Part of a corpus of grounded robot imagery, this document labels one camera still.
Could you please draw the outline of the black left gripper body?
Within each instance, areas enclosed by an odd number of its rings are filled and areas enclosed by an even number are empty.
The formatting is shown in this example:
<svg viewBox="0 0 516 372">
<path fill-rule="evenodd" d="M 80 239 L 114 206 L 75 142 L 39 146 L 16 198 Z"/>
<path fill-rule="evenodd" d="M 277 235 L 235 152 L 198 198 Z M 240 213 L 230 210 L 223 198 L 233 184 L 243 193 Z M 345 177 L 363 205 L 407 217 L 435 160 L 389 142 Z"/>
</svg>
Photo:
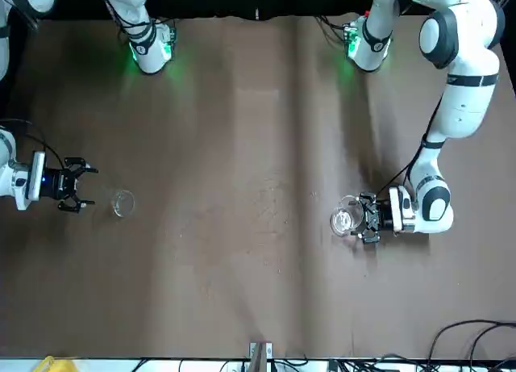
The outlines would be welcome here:
<svg viewBox="0 0 516 372">
<path fill-rule="evenodd" d="M 393 231 L 393 213 L 390 201 L 377 201 L 378 232 Z"/>
</svg>

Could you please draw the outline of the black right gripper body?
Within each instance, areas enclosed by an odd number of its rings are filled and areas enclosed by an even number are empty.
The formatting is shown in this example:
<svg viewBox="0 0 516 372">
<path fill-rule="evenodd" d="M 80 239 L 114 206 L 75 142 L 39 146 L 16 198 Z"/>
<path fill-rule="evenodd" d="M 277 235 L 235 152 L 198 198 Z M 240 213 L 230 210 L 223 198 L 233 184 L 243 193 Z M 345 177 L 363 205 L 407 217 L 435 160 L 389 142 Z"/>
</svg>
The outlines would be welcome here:
<svg viewBox="0 0 516 372">
<path fill-rule="evenodd" d="M 54 200 L 77 200 L 77 171 L 44 168 L 42 196 Z"/>
</svg>

